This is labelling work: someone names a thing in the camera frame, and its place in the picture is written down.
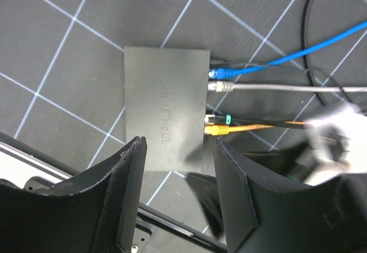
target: table surface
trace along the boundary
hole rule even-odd
[[[210,49],[226,59],[267,62],[300,49],[305,0],[1,0],[0,131],[84,170],[125,143],[124,46]],[[365,21],[367,0],[315,0],[310,44]],[[365,85],[366,30],[311,55],[342,85]],[[301,59],[239,82],[307,84]],[[338,101],[328,95],[331,102]],[[362,108],[364,94],[353,94]],[[294,119],[321,106],[301,92],[208,94],[207,109]],[[302,139],[295,130],[229,135],[236,147],[269,150]],[[205,139],[203,173],[213,174],[214,138]],[[145,172],[144,203],[192,227],[206,222],[177,172]],[[144,252],[203,252],[158,231]]]

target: ethernet cable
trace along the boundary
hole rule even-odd
[[[251,118],[236,118],[230,114],[226,115],[216,115],[216,114],[206,114],[205,124],[225,124],[225,125],[251,125],[251,124],[263,124],[275,127],[284,127],[291,129],[303,129],[305,122],[302,121],[277,121],[277,120],[264,120],[264,119],[251,119]]]
[[[252,124],[247,126],[228,126],[228,125],[205,125],[204,134],[206,135],[226,135],[238,131],[252,131],[259,129],[273,128],[271,125]]]
[[[298,92],[340,92],[340,87],[309,87],[301,85],[276,85],[276,84],[236,84],[231,81],[210,81],[208,91],[231,92],[235,89],[246,90],[272,90],[272,91],[298,91]],[[367,87],[342,87],[344,92],[367,92]]]
[[[288,55],[286,57],[282,57],[280,59],[271,61],[269,63],[267,63],[267,65],[279,65],[279,64],[283,64],[287,61],[293,60],[295,58],[298,57],[302,57],[304,55],[307,55],[311,52],[315,52],[319,49],[325,48],[341,39],[344,39],[345,37],[363,29],[367,27],[367,21],[362,22],[361,24],[333,37],[330,38],[320,44],[314,45],[310,48],[304,49],[302,51],[298,51],[295,52],[291,55]],[[209,78],[210,79],[217,79],[217,80],[222,80],[222,79],[231,79],[234,78],[236,75],[240,75],[240,74],[246,74],[246,73],[251,73],[251,72],[256,72],[256,71],[261,71],[263,69],[266,69],[266,66],[259,66],[259,67],[250,67],[250,68],[243,68],[243,69],[239,69],[236,70],[235,68],[213,68],[210,69],[209,71]]]

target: black cable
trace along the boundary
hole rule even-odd
[[[275,127],[290,128],[290,129],[304,129],[304,125],[302,124],[292,124],[292,123],[287,123],[284,121],[275,121],[275,120],[232,118],[232,122],[238,123],[241,125],[263,124],[263,125],[271,125]]]
[[[302,49],[306,49],[306,48],[309,47],[308,29],[309,29],[310,11],[311,11],[311,6],[312,6],[313,1],[314,0],[306,0],[306,3],[304,5],[304,9],[303,9],[301,31],[300,31],[300,33],[301,33],[300,34],[300,39],[301,39]],[[306,69],[311,68],[311,60],[310,60],[310,57],[308,55],[303,56],[303,62],[304,62],[304,67]],[[316,87],[317,83],[315,81],[314,73],[312,71],[308,71],[307,72],[307,77],[309,79],[310,85],[313,86],[313,87]],[[328,105],[328,102],[327,102],[326,98],[321,93],[317,92],[315,94],[316,94],[317,99],[320,101],[321,105],[323,105],[323,106]]]
[[[218,115],[216,114],[215,119],[212,121],[214,124],[224,124],[227,120],[226,115]],[[304,125],[302,124],[292,124],[287,123],[281,120],[266,120],[266,119],[254,119],[254,118],[238,118],[231,117],[231,126],[236,126],[236,123],[240,125],[253,125],[253,124],[263,124],[263,125],[271,125],[275,127],[283,127],[283,128],[291,128],[291,129],[303,129]]]
[[[323,74],[326,78],[329,78],[331,81],[334,82],[334,84],[340,89],[340,91],[344,94],[344,97],[345,99],[349,102],[349,103],[352,103],[353,104],[353,101],[352,99],[349,97],[349,95],[346,93],[346,91],[343,89],[343,87],[341,85],[339,85],[339,83],[335,80],[335,78],[333,78],[330,74],[326,73],[325,71],[323,71],[322,69],[320,68],[315,68],[315,67],[312,67],[312,68],[309,68],[309,69],[306,69],[305,70],[306,73],[309,73],[309,72],[312,72],[312,71],[318,71],[320,72],[321,74]]]

